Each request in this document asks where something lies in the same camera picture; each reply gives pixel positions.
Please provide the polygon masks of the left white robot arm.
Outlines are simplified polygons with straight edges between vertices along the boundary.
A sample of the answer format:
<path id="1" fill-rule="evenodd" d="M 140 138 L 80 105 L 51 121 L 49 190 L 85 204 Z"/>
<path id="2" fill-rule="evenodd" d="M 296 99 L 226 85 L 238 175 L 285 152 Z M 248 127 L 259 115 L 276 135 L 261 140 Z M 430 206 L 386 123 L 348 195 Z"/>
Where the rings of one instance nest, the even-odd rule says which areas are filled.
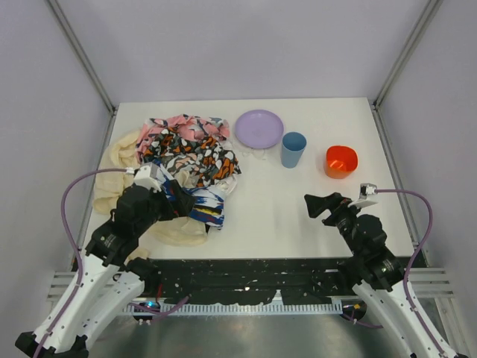
<path id="1" fill-rule="evenodd" d="M 146 288 L 157 282 L 154 264 L 126 261 L 156 222 L 187 217 L 195 198 L 175 180 L 163 187 L 126 188 L 110 219 L 96 229 L 78 271 L 57 306 L 15 346 L 28 357 L 87 357 L 102 331 Z"/>

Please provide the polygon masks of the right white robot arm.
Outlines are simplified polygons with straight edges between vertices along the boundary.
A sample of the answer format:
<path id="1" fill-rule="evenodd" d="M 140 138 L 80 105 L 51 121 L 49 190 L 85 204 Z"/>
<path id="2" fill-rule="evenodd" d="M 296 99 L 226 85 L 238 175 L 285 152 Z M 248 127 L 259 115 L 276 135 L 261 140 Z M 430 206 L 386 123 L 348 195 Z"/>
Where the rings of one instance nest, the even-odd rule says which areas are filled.
<path id="1" fill-rule="evenodd" d="M 351 257 L 338 265 L 345 283 L 373 311 L 402 357 L 459 357 L 440 335 L 417 299 L 408 277 L 412 264 L 403 265 L 387 248 L 380 219 L 361 210 L 376 204 L 381 193 L 375 185 L 360 187 L 358 199 L 340 193 L 304 196 L 308 215 L 329 215 L 323 224 L 338 229 Z"/>

